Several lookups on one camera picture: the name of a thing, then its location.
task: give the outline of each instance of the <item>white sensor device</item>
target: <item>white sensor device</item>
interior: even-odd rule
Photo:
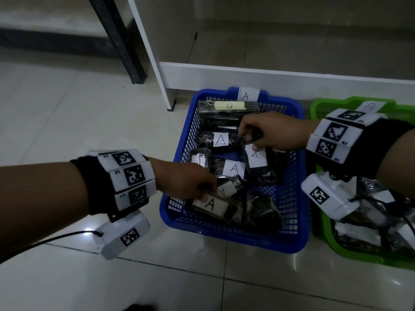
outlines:
[[[102,237],[93,235],[93,238],[99,253],[105,259],[112,260],[146,235],[149,230],[150,223],[146,216],[137,210],[114,223],[103,224],[96,229],[103,233]]]
[[[354,197],[354,193],[348,188],[348,184],[341,180],[330,179],[328,172],[309,175],[301,183],[301,189],[324,213],[336,221],[360,206],[359,201],[349,201]]]

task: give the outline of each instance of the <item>hand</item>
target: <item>hand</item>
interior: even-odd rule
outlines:
[[[260,129],[263,137],[252,146],[254,151],[262,147],[293,151],[307,147],[308,139],[319,122],[319,120],[301,120],[275,111],[248,114],[242,118],[239,135],[246,134],[246,140],[250,141],[256,130]]]
[[[200,184],[210,184],[212,190],[209,191],[217,191],[216,177],[198,164],[148,159],[156,176],[157,189],[170,197],[205,201],[208,197],[203,190],[198,189]]]

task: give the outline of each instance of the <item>wrist strap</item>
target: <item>wrist strap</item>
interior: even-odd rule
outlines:
[[[309,138],[315,162],[335,176],[376,177],[391,146],[413,125],[384,119],[384,114],[337,109],[327,115]]]
[[[147,157],[138,150],[90,153],[70,162],[85,181],[91,215],[107,214],[114,222],[148,204],[156,181]]]

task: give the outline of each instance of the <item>blue plastic basket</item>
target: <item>blue plastic basket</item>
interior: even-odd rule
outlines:
[[[236,100],[239,88],[228,90],[203,89],[194,94],[187,114],[186,122],[177,146],[175,162],[186,162],[189,152],[196,147],[194,139],[199,128],[200,118],[196,104],[200,99]],[[297,101],[283,97],[269,96],[261,91],[258,97],[261,112],[278,111],[296,118],[304,119],[304,111]],[[236,153],[222,155],[233,160],[241,160]],[[171,228],[200,233],[210,237],[234,241],[269,250],[296,253],[308,241],[308,202],[301,191],[301,183],[306,178],[305,152],[295,151],[289,154],[284,182],[281,186],[259,187],[259,191],[272,195],[275,205],[281,211],[285,227],[277,234],[263,235],[245,231],[225,224],[206,222],[196,212],[185,210],[184,201],[163,195],[160,202],[160,215]]]

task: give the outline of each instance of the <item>green plastic basket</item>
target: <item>green plastic basket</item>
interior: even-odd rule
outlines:
[[[350,97],[345,100],[341,99],[325,99],[319,98],[314,100],[310,107],[311,119],[323,119],[330,112],[338,109],[354,110],[359,107],[362,102],[373,100],[386,102],[386,104],[379,110],[381,113],[388,115],[390,119],[399,119],[415,124],[415,106],[398,105],[392,99],[380,99],[370,97]],[[322,168],[317,166],[317,171],[322,171]],[[323,213],[318,207],[317,212],[320,219],[317,223],[320,227],[314,226],[314,231],[320,233],[318,237],[323,237],[329,246],[340,256],[347,257],[352,260],[377,263],[392,267],[404,268],[408,270],[415,270],[415,259],[393,254],[387,251],[381,252],[378,255],[360,252],[358,250],[352,251],[345,249],[337,243],[332,232],[332,220]]]

